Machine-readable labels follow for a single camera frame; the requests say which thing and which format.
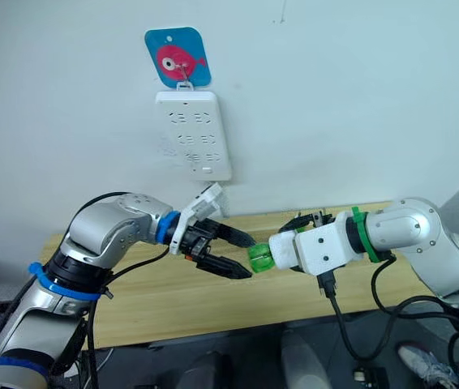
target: sneaker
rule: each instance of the sneaker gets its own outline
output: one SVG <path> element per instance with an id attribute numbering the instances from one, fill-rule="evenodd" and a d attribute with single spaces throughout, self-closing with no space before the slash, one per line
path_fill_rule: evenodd
<path id="1" fill-rule="evenodd" d="M 442 386 L 446 389 L 459 388 L 459 376 L 451 367 L 440 363 L 435 355 L 418 344 L 401 344 L 397 354 L 402 362 L 429 387 Z"/>

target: sticker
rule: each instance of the sticker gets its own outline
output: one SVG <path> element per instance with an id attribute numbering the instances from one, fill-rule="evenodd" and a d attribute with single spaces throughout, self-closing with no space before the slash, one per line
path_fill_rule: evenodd
<path id="1" fill-rule="evenodd" d="M 194 87 L 212 81 L 203 40 L 192 27 L 149 30 L 145 34 L 150 56 L 159 78 L 169 88 L 188 78 Z"/>

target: blue strap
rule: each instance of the blue strap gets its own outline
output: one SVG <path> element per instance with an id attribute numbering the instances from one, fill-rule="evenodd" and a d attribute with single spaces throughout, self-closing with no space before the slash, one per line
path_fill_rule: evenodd
<path id="1" fill-rule="evenodd" d="M 18 366 L 18 367 L 25 367 L 26 369 L 35 370 L 39 373 L 42 377 L 45 378 L 47 381 L 48 379 L 48 370 L 36 363 L 25 361 L 24 359 L 17 359 L 12 357 L 0 357 L 0 366 Z"/>
<path id="2" fill-rule="evenodd" d="M 38 262 L 34 262 L 29 265 L 28 268 L 29 272 L 34 274 L 38 282 L 41 285 L 54 292 L 56 294 L 60 294 L 61 296 L 71 297 L 75 300 L 82 300 L 82 301 L 96 301 L 101 297 L 100 293 L 85 293 L 85 292 L 77 292 L 72 289 L 64 288 L 63 286 L 57 285 L 49 280 L 49 278 L 45 275 L 44 269 L 42 268 L 42 264 Z"/>
<path id="3" fill-rule="evenodd" d="M 157 243 L 161 243 L 162 245 L 165 244 L 166 230 L 170 227 L 176 216 L 179 215 L 181 215 L 180 212 L 172 211 L 167 216 L 161 217 L 161 220 L 159 220 L 159 223 L 157 224 Z"/>

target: wooden tabletop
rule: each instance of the wooden tabletop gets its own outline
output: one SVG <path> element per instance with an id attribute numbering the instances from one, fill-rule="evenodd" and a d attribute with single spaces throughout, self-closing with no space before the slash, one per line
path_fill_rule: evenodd
<path id="1" fill-rule="evenodd" d="M 373 211 L 386 206 L 386 203 L 375 203 L 362 205 L 360 209 Z M 350 207 L 325 208 L 324 211 L 336 215 L 345 209 Z M 266 242 L 297 214 L 298 211 L 237 216 L 224 223 L 249 232 L 257 242 Z M 46 243 L 41 253 L 42 262 L 56 250 L 61 237 L 55 235 Z M 164 248 L 138 243 L 114 271 L 149 259 Z M 212 242 L 212 252 L 250 268 L 244 249 L 216 240 Z M 397 257 L 399 260 L 378 280 L 380 298 L 387 306 L 416 294 L 430 294 L 408 262 L 398 253 Z M 375 309 L 370 278 L 377 266 L 365 258 L 336 270 L 337 299 L 344 312 Z M 103 297 L 98 304 L 95 322 L 98 348 L 333 314 L 313 276 L 274 268 L 254 274 L 250 279 L 227 280 L 195 269 L 194 263 L 180 255 L 169 254 L 156 263 L 129 272 L 109 288 L 114 299 Z"/>

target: power strip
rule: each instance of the power strip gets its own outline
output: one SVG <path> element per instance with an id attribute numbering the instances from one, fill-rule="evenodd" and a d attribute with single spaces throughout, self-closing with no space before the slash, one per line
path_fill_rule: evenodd
<path id="1" fill-rule="evenodd" d="M 230 180 L 230 158 L 217 96 L 204 91 L 158 92 L 156 105 L 191 179 Z"/>

